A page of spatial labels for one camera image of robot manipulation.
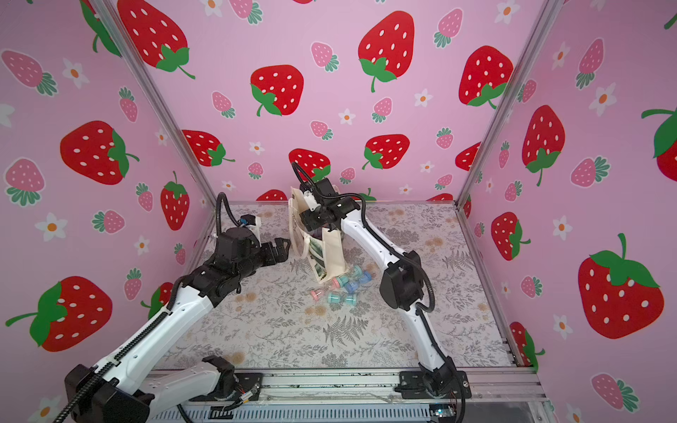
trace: pink wall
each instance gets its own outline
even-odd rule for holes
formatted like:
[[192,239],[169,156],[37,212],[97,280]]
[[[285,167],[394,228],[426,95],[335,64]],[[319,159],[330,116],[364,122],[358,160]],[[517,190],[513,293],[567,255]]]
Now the pink wall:
[[[233,3],[249,7],[234,8]],[[426,200],[439,194],[456,196],[467,178],[467,170],[456,165],[457,157],[459,162],[473,157],[473,146],[481,141],[493,109],[488,102],[476,107],[464,103],[485,85],[484,98],[500,94],[499,86],[510,76],[510,62],[518,60],[542,4],[514,3],[204,0],[151,1],[149,6],[141,0],[119,0],[117,4],[181,128],[201,131],[189,134],[194,142],[202,135],[214,141],[213,146],[216,141],[224,145],[225,159],[230,161],[220,159],[223,152],[215,152],[218,159],[213,162],[204,151],[206,143],[195,148],[198,159],[206,159],[202,170],[215,191],[227,190],[234,200],[256,200],[269,190],[287,193],[295,181],[288,155],[303,149],[307,151],[300,153],[301,162],[308,163],[308,171],[316,164],[326,173],[330,162],[334,183],[340,185],[340,178],[352,181],[342,186],[344,192],[371,189],[379,200]],[[402,12],[391,16],[396,11]],[[387,16],[384,35],[380,30],[370,32]],[[439,28],[442,32],[436,38]],[[447,44],[442,34],[452,42]],[[168,55],[161,51],[164,43],[171,49]],[[498,51],[485,47],[470,59],[483,46]],[[159,55],[164,59],[160,63]],[[329,62],[332,55],[337,68]],[[491,55],[493,62],[486,62]],[[388,60],[385,70],[370,64],[379,57]],[[360,58],[366,59],[367,72],[378,77],[374,93],[370,89],[374,76],[365,73]],[[464,72],[468,60],[472,82]],[[277,65],[293,68],[261,70]],[[275,82],[285,76],[293,79]],[[267,108],[253,96],[252,81],[259,99],[270,102]],[[266,93],[272,96],[268,100]],[[385,121],[372,119],[377,112]],[[445,133],[438,140],[442,128],[452,132],[453,141]],[[374,168],[365,157],[365,145],[374,137],[379,137],[372,140],[378,142],[373,149],[377,154],[381,148],[386,153],[393,150],[381,160],[368,154],[383,169]],[[392,149],[389,142],[400,144]],[[406,144],[408,150],[398,154]],[[426,165],[433,166],[426,171]]]
[[[183,244],[188,260],[210,210],[200,207],[202,193],[171,142],[158,142],[160,123],[123,59],[107,51],[107,39],[97,40],[94,52],[95,32],[78,1],[12,1],[2,12],[0,28],[0,50],[21,52],[35,61],[7,51],[1,54],[0,169],[3,190],[10,195],[0,201],[0,308],[2,321],[39,312],[2,327],[2,420],[42,422],[44,412],[51,422],[66,403],[66,373],[78,363],[92,364],[130,336],[148,317],[141,301],[150,304],[161,283],[173,282],[186,271],[177,262],[175,245]],[[15,78],[9,68],[20,76]],[[54,86],[52,81],[56,94],[37,91],[37,84]],[[123,87],[134,96],[133,104],[124,102],[134,122],[121,108],[118,92]],[[72,133],[92,121],[103,123]],[[128,157],[124,178],[119,141],[114,146],[117,155],[109,150],[111,128],[124,140],[126,151],[140,159]],[[115,161],[109,160],[109,151]],[[14,166],[20,158],[30,162]],[[170,229],[160,203],[163,187],[174,180],[173,171],[190,198],[185,222],[177,231]],[[136,193],[139,183],[152,193],[150,202],[144,194],[143,206]],[[104,219],[99,232],[91,221],[99,211],[109,210],[124,219],[124,227],[119,229],[117,218]],[[139,237],[148,240],[142,254]],[[135,268],[141,282],[127,283]],[[40,308],[39,300],[44,300]]]
[[[560,422],[673,421],[677,132],[674,115],[642,113],[676,106],[677,27],[664,25],[677,8],[604,3],[563,6],[530,74],[536,92],[514,104],[472,190],[469,221],[508,322],[529,332],[531,341],[513,326]],[[591,72],[577,88],[577,75]],[[534,161],[538,148],[550,154]],[[668,152],[656,159],[655,148]],[[516,219],[531,240],[517,256]]]

